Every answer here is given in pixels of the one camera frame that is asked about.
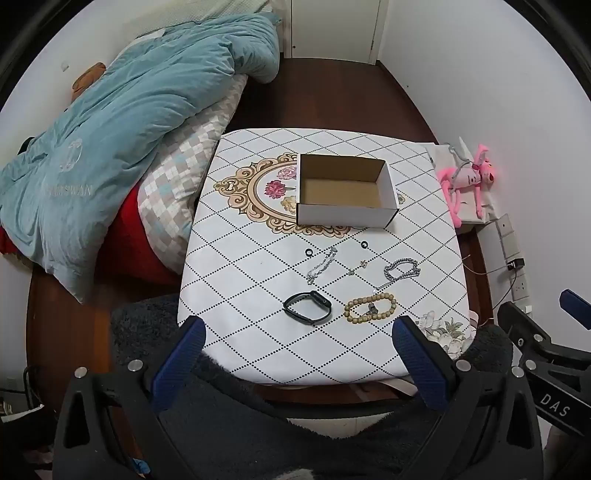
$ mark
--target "cable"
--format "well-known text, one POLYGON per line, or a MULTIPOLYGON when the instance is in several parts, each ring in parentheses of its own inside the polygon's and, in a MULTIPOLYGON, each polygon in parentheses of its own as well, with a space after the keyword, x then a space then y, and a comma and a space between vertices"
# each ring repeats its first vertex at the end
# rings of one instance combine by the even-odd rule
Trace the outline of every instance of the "cable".
POLYGON ((505 293, 505 294, 503 295, 503 298, 501 298, 501 299, 500 299, 500 300, 497 302, 497 304, 496 304, 496 305, 495 305, 495 306, 492 308, 493 310, 495 310, 495 308, 497 308, 497 307, 498 307, 498 306, 501 304, 501 302, 502 302, 503 300, 505 300, 505 297, 506 297, 506 296, 509 294, 509 292, 510 292, 510 291, 511 291, 511 289, 513 288, 513 285, 515 285, 515 282, 516 282, 516 281, 517 281, 517 270, 515 270, 515 277, 513 277, 513 281, 511 282, 511 286, 509 287, 509 290, 507 290, 507 293, 505 293))
POLYGON ((488 272, 475 272, 474 270, 472 270, 470 267, 468 267, 465 263, 464 260, 467 259, 470 255, 465 256, 464 258, 462 258, 462 263, 464 265, 464 268, 471 271, 472 273, 476 274, 476 275, 488 275, 489 273, 493 273, 493 272, 498 272, 499 270, 503 270, 504 268, 507 268, 507 265, 503 265, 502 267, 496 268, 494 270, 490 270, 488 272))

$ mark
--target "brown stuffed toy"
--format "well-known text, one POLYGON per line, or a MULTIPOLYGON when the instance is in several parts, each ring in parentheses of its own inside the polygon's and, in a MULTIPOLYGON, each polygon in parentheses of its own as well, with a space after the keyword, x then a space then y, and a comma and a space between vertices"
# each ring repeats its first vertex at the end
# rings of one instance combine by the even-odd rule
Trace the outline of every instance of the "brown stuffed toy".
POLYGON ((90 85, 96 82, 104 74, 106 69, 105 64, 99 62, 80 75, 74 82, 74 85, 72 85, 72 102, 82 95, 90 85))

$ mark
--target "table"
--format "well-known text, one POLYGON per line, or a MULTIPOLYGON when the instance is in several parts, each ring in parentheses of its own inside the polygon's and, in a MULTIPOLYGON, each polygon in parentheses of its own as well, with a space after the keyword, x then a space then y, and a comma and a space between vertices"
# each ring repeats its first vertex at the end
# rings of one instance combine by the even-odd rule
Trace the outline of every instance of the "table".
MULTIPOLYGON (((376 307, 384 310, 380 303, 376 307)), ((457 237, 426 149, 395 138, 318 129, 224 135, 204 181, 183 271, 179 323, 191 314, 207 326, 205 353, 237 377, 261 384, 406 375, 391 340, 392 323, 403 314, 457 358, 475 330, 457 237), (385 160, 394 169, 401 210, 386 229, 296 225, 293 153, 385 160), (335 260, 308 285, 306 272, 331 247, 337 248, 335 260), (384 267, 406 257, 419 262, 421 274, 387 289, 398 299, 394 316, 347 322, 345 303, 370 296, 386 283, 384 267), (312 289, 333 304, 332 316, 317 326, 282 311, 285 299, 312 289)))

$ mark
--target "blue comforter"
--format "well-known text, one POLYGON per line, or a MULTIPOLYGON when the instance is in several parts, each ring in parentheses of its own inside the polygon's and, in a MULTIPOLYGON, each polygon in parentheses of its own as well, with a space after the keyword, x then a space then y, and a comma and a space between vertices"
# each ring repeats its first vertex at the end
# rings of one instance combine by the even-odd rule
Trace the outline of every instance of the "blue comforter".
POLYGON ((279 46, 269 18, 183 24, 129 48, 4 167, 2 226, 78 301, 87 299, 107 229, 163 135, 221 99, 235 73, 275 77, 279 46))

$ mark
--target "dark fuzzy fabric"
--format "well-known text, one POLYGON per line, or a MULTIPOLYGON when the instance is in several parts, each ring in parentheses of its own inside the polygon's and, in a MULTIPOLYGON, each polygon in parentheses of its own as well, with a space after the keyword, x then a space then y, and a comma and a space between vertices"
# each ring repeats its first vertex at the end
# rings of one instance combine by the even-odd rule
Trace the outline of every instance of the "dark fuzzy fabric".
MULTIPOLYGON (((117 363, 147 359, 177 329, 178 294, 125 306, 112 315, 117 363)), ((485 327, 464 358, 480 370, 511 366, 511 342, 485 327)), ((395 478, 418 451, 438 414, 420 398, 347 439, 323 437, 280 418, 273 407, 202 355, 174 405, 160 420, 200 478, 275 478, 309 468, 317 479, 395 478)))

